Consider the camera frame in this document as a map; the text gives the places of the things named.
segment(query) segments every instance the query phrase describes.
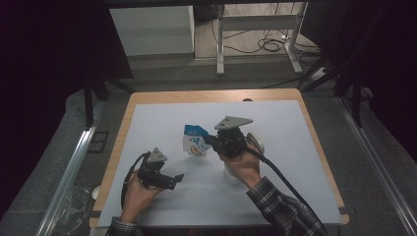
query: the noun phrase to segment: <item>metal rail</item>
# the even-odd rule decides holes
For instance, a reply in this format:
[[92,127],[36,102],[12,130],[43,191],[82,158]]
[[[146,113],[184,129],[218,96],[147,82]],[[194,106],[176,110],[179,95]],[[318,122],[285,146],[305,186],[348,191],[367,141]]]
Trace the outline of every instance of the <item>metal rail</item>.
[[52,234],[53,228],[55,226],[55,220],[59,212],[62,210],[62,207],[64,206],[65,196],[74,184],[74,180],[76,179],[80,166],[83,163],[83,159],[86,155],[87,149],[89,148],[89,143],[91,142],[92,136],[94,135],[98,121],[101,118],[104,105],[105,101],[99,100],[95,106],[93,115],[94,120],[92,122],[91,128],[83,131],[73,156],[68,163],[67,169],[62,176],[61,182],[55,191],[51,203],[49,204],[49,207],[46,210],[46,213],[43,216],[43,219],[40,222],[39,228],[37,229],[35,235],[45,236]]
[[368,140],[366,133],[362,128],[357,126],[356,122],[351,117],[350,108],[346,100],[341,97],[337,97],[336,101],[342,108],[350,128],[352,129],[356,139],[361,145],[362,150],[365,152],[366,157],[368,158],[372,168],[374,169],[374,172],[377,175],[378,180],[383,186],[402,224],[407,230],[408,235],[416,236],[417,221],[413,211],[411,210],[411,207],[407,203],[406,199],[402,196],[395,183],[392,181],[391,177],[389,176],[389,173],[387,172],[386,168],[381,162],[377,152],[375,151],[371,142]]

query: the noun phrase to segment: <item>gray floor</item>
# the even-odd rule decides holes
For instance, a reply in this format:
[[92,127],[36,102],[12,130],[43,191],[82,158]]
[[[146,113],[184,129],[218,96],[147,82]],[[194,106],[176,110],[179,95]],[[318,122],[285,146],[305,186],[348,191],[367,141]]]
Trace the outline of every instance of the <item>gray floor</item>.
[[[295,78],[288,59],[282,56],[228,58],[225,75],[217,77],[215,61],[194,60],[178,55],[130,58],[134,80],[122,80],[137,91],[190,89],[260,89]],[[364,152],[347,125],[346,119],[332,96],[330,81],[304,93],[307,108],[328,163],[347,206],[350,222],[340,227],[341,235],[407,235],[398,215],[387,198]],[[294,88],[296,83],[282,88]],[[107,84],[110,97],[97,131],[107,133],[103,147],[91,145],[81,166],[75,185],[92,189],[99,185],[105,171],[129,94]],[[63,117],[42,160],[0,223],[0,235],[33,235],[38,228],[62,173],[84,129],[83,93],[77,92],[67,101]],[[417,208],[417,165],[378,121],[366,102],[362,106],[364,129],[387,171],[413,209]],[[88,223],[81,235],[86,235]],[[337,228],[330,228],[332,235]],[[184,231],[175,231],[184,235]],[[166,235],[174,235],[170,230]]]

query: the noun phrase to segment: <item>black cable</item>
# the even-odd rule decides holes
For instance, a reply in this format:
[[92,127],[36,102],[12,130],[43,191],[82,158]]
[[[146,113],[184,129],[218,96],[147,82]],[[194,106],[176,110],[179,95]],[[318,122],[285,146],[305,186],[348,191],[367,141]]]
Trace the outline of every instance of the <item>black cable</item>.
[[242,15],[242,14],[240,14],[239,10],[237,9],[237,4],[236,4],[236,11],[237,11],[237,13],[239,13],[239,15]]
[[232,35],[229,35],[229,36],[224,36],[223,38],[229,38],[229,37],[237,36],[239,34],[242,34],[242,33],[248,32],[248,31],[250,31],[250,30],[245,30],[245,31],[237,32],[237,33],[232,34]]
[[146,155],[150,155],[150,151],[143,153],[142,155],[140,155],[138,157],[138,159],[136,159],[135,163],[130,167],[128,174],[125,177],[125,181],[123,181],[123,188],[122,188],[122,196],[120,198],[120,202],[123,208],[123,204],[125,203],[125,196],[126,196],[126,191],[128,190],[128,184],[129,184],[129,180],[135,170],[135,166],[138,164],[138,162]]
[[[260,48],[263,48],[265,51],[268,51],[268,52],[277,52],[277,51],[279,51],[279,49],[282,48],[282,46],[284,44],[285,44],[284,41],[281,41],[281,40],[278,40],[278,39],[274,39],[274,38],[267,38],[267,37],[265,37],[263,39],[260,39],[258,41],[258,46]],[[269,49],[269,48],[267,48],[268,45],[274,45],[277,48],[275,48],[275,49]]]
[[279,11],[281,10],[282,4],[283,3],[276,4],[275,13],[274,13],[275,15],[278,15],[279,14]]
[[324,57],[323,55],[319,58],[319,60],[317,60],[312,67],[310,67],[310,69],[306,72],[306,74],[304,74],[304,78],[300,80],[300,83],[298,83],[297,89],[300,89],[301,85],[303,84],[303,82],[306,80],[306,78],[310,77],[313,75],[313,72],[315,72],[317,70],[317,67],[324,63],[326,60],[326,57]]
[[289,14],[292,14],[292,10],[294,10],[294,5],[295,5],[295,2],[294,2],[294,3],[292,3],[291,12],[290,12]]
[[[215,42],[218,44],[217,38],[215,37],[215,34],[214,34],[214,27],[212,26],[212,20],[211,20],[211,32],[212,32],[212,36],[214,37]],[[262,50],[262,48],[258,48],[255,51],[249,51],[248,52],[248,51],[242,51],[242,50],[239,50],[237,48],[230,47],[230,46],[224,46],[223,45],[223,47],[224,48],[229,48],[229,49],[232,49],[232,50],[236,50],[236,51],[241,52],[241,53],[247,53],[247,54],[255,53],[255,52],[258,52],[258,51],[261,51]]]
[[303,78],[302,76],[297,77],[297,78],[294,78],[294,79],[291,79],[291,80],[288,80],[288,81],[283,81],[283,82],[279,82],[279,83],[276,83],[276,84],[273,84],[273,85],[265,86],[265,87],[262,87],[261,89],[269,89],[269,88],[272,88],[272,87],[275,87],[275,86],[280,86],[280,85],[288,84],[288,83],[291,83],[291,82],[296,82],[298,80],[301,80],[302,78]]
[[246,140],[249,140],[256,148],[259,152],[254,151],[253,149],[251,149],[250,147],[245,147],[245,151],[247,151],[248,153],[254,155],[255,157],[257,157],[261,162],[265,163],[267,166],[269,166],[273,172],[275,172],[276,175],[278,175],[278,177],[282,180],[282,182],[284,182],[284,184],[288,187],[288,189],[295,195],[295,197],[304,205],[306,206],[313,214],[313,216],[316,218],[316,220],[319,221],[320,225],[322,226],[322,228],[326,230],[325,226],[323,225],[322,221],[319,219],[319,217],[316,215],[316,213],[313,211],[313,209],[310,207],[310,205],[303,199],[303,197],[301,197],[301,195],[297,192],[297,190],[294,189],[294,187],[292,187],[292,185],[289,183],[289,181],[285,178],[285,176],[281,173],[281,171],[278,169],[278,167],[276,167],[276,165],[274,165],[272,163],[272,161],[270,161],[268,158],[266,158],[264,156],[264,154],[262,153],[262,151],[260,150],[260,148],[255,144],[255,141],[251,140],[248,137],[245,137]]

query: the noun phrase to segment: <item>black backdrop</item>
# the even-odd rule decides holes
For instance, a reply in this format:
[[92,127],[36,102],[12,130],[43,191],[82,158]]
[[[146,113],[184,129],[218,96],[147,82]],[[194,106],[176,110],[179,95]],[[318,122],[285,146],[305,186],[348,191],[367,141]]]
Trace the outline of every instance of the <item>black backdrop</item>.
[[[354,70],[374,95],[370,106],[377,117],[417,161],[417,2],[385,3],[387,9]],[[309,3],[300,31],[338,66],[353,51],[380,4],[376,0]]]
[[28,179],[86,74],[132,78],[104,5],[0,5],[1,215]]

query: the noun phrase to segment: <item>wire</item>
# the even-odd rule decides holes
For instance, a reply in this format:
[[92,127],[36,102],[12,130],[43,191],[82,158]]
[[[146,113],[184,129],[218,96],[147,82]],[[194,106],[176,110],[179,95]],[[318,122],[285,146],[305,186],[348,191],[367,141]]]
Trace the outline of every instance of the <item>wire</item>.
[[291,7],[291,12],[290,12],[290,14],[292,14],[292,10],[294,10],[294,5],[295,5],[295,2],[294,2],[294,3],[292,3],[292,7]]
[[[211,20],[211,32],[212,32],[212,36],[214,37],[215,42],[218,44],[217,38],[215,37],[215,34],[214,34],[214,27],[212,26],[212,20]],[[255,50],[255,51],[249,51],[248,52],[248,51],[242,51],[242,50],[239,50],[237,48],[230,47],[230,46],[223,46],[223,47],[224,48],[233,49],[233,50],[236,50],[238,52],[247,53],[247,54],[255,53],[255,52],[258,52],[258,51],[261,51],[262,50],[262,48],[259,48],[259,49]]]
[[235,33],[235,34],[229,35],[229,36],[224,36],[223,38],[225,39],[225,38],[229,38],[229,37],[237,36],[237,35],[239,35],[239,34],[242,34],[242,33],[248,32],[248,31],[250,31],[250,30],[245,30],[245,31],[241,31],[241,32],[238,32],[238,33]]
[[236,4],[236,11],[237,11],[237,13],[239,13],[239,15],[242,15],[242,14],[240,14],[239,9],[237,9],[237,4]]
[[123,208],[123,205],[125,203],[126,191],[128,190],[128,187],[127,186],[128,186],[129,180],[130,180],[130,178],[131,178],[131,176],[132,176],[132,174],[133,174],[133,172],[135,170],[135,166],[146,155],[150,155],[150,151],[148,151],[146,153],[143,153],[142,155],[140,155],[138,157],[138,159],[136,159],[135,163],[130,167],[130,169],[128,171],[128,174],[125,177],[125,180],[123,181],[122,195],[121,195],[121,198],[120,198],[120,203],[122,205],[122,208]]
[[300,80],[300,83],[298,83],[297,89],[300,89],[301,85],[303,84],[304,80],[306,80],[307,77],[310,77],[313,75],[313,72],[315,72],[317,70],[317,67],[324,63],[324,61],[326,60],[326,57],[321,56],[319,58],[319,60],[317,60],[312,67],[310,67],[310,69],[306,72],[306,74],[304,74],[304,78],[302,78]]
[[289,183],[289,181],[285,178],[285,176],[281,173],[281,171],[278,169],[278,167],[276,167],[276,165],[274,165],[272,163],[272,161],[270,161],[269,159],[267,159],[264,154],[261,152],[260,148],[255,144],[255,141],[251,140],[248,137],[245,137],[246,140],[249,140],[256,148],[259,152],[254,151],[253,149],[251,149],[250,147],[246,147],[245,151],[247,151],[248,153],[254,155],[255,157],[257,157],[261,162],[265,163],[267,166],[269,166],[273,172],[275,172],[276,175],[278,175],[278,177],[282,180],[282,182],[284,182],[284,184],[288,187],[289,190],[291,190],[291,192],[295,195],[295,197],[303,204],[305,205],[313,214],[313,216],[316,218],[316,220],[319,221],[320,225],[322,226],[322,228],[326,230],[325,226],[323,225],[322,221],[319,219],[319,217],[316,215],[316,213],[313,211],[313,209],[310,207],[310,205],[303,199],[303,197],[301,197],[301,195],[297,192],[297,190],[294,189],[294,187],[292,187],[292,185]]
[[269,88],[272,88],[272,87],[275,87],[275,86],[280,86],[280,85],[288,84],[288,83],[291,83],[291,82],[296,82],[298,80],[301,80],[302,78],[303,77],[297,77],[295,79],[291,79],[291,80],[288,80],[288,81],[283,81],[283,82],[279,82],[279,83],[276,83],[276,84],[273,84],[273,85],[265,86],[265,87],[262,87],[261,89],[269,89]]

